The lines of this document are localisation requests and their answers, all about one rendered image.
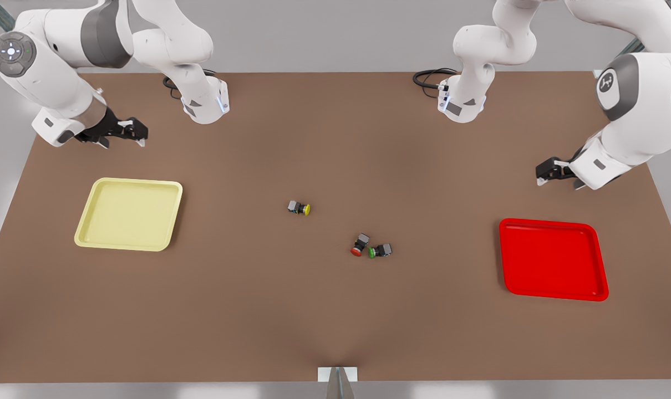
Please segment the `pale yellow tray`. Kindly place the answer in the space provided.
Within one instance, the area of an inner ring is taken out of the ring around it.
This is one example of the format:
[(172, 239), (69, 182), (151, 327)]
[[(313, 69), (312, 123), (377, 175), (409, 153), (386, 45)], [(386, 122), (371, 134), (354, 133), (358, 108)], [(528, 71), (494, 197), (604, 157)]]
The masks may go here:
[(182, 194), (174, 181), (100, 178), (74, 241), (79, 247), (160, 252), (171, 242)]

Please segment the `red tray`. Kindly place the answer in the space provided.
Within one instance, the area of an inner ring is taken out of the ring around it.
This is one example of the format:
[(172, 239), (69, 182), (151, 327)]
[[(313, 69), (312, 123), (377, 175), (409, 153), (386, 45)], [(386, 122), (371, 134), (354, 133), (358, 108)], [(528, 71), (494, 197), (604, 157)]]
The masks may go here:
[(513, 294), (605, 301), (609, 296), (598, 236), (587, 224), (501, 220), (502, 271)]

